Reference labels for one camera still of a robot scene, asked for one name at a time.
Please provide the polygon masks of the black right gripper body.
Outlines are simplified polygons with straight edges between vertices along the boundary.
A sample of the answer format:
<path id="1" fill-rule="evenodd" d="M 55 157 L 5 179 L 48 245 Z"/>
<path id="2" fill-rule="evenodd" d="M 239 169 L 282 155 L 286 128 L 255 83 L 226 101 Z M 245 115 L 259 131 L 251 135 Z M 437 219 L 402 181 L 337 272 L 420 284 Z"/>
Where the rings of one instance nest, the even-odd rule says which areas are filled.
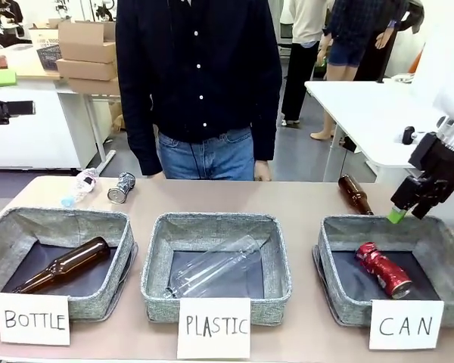
<path id="1" fill-rule="evenodd" d="M 447 199 L 454 191 L 454 151 L 446 148 L 441 141 L 435 141 L 423 159 L 422 178 L 445 181 Z"/>

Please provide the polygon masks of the person's left hand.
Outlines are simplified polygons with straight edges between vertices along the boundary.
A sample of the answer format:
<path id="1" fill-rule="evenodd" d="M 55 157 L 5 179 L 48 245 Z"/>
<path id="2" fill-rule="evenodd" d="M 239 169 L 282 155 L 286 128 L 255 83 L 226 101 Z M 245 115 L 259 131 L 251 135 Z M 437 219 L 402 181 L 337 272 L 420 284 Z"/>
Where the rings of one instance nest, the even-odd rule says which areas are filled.
<path id="1" fill-rule="evenodd" d="M 272 173 L 268 161 L 265 160 L 255 161 L 254 180 L 258 182 L 270 182 L 272 180 Z"/>

